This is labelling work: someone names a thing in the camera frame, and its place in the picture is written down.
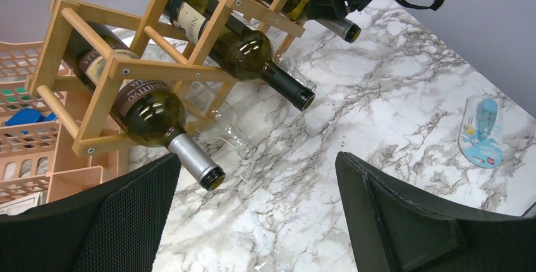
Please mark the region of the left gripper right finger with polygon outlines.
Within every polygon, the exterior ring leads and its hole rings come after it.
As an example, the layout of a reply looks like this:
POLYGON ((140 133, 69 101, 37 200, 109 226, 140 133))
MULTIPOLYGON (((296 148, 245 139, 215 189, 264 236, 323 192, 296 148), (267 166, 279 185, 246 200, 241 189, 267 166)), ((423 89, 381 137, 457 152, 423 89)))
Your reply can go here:
POLYGON ((335 168, 359 271, 535 270, 535 218, 443 199, 349 152, 335 168))

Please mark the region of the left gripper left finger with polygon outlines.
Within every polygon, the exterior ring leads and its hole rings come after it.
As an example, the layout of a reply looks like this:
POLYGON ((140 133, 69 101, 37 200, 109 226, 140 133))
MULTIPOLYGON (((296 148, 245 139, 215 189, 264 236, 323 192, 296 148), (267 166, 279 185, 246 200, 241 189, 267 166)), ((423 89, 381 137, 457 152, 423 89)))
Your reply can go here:
POLYGON ((151 271, 180 175, 166 154, 126 175, 1 216, 2 271, 151 271))

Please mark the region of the green wine bottle front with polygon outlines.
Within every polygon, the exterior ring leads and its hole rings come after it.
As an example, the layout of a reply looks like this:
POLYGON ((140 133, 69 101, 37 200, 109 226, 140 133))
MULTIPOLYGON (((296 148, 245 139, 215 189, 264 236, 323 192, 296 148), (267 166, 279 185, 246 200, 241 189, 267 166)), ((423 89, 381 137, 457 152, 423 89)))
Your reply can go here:
MULTIPOLYGON (((77 78, 95 92, 106 60, 76 30, 73 30, 64 62, 77 78)), ((125 80, 112 96, 111 116, 136 143, 166 147, 207 191, 225 179, 225 172, 185 130, 186 109, 179 97, 161 80, 125 80)))

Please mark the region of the tall clear glass bottle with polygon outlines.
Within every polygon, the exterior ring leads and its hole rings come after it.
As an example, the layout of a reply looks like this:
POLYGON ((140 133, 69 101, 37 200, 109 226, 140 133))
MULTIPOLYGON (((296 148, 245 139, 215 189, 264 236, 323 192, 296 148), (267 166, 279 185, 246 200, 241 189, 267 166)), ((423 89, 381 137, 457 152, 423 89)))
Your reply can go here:
POLYGON ((209 84, 193 82, 181 100, 188 111, 188 132, 222 140, 243 159, 250 159, 255 154, 257 145, 238 126, 235 110, 209 84))

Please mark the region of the wooden wine rack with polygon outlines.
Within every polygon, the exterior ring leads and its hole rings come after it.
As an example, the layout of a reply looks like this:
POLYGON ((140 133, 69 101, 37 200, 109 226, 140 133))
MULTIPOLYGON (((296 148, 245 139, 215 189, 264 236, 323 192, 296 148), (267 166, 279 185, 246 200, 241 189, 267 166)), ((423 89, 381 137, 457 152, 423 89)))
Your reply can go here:
POLYGON ((56 114, 63 128, 73 137, 72 149, 78 157, 134 146, 123 133, 102 134, 119 86, 125 79, 174 81, 174 89, 179 95, 186 94, 194 81, 222 82, 222 90, 214 101, 215 106, 220 106, 236 80, 220 68, 205 66, 204 61, 232 12, 258 20, 263 32, 274 27, 290 37, 300 37, 304 33, 302 24, 281 15, 285 0, 275 0, 270 5, 259 0, 218 0, 198 43, 189 44, 181 53, 171 44, 171 39, 184 40, 185 36, 172 25, 160 21, 166 1, 150 0, 144 15, 136 16, 80 0, 51 0, 51 20, 41 55, 35 73, 27 78, 25 87, 30 94, 45 100, 56 114), (115 52, 90 26, 93 22, 133 30, 135 36, 130 47, 138 58, 129 59, 115 52), (85 105, 81 121, 75 120, 56 98, 57 92, 85 90, 79 79, 58 72, 72 31, 77 31, 105 60, 103 77, 85 105))

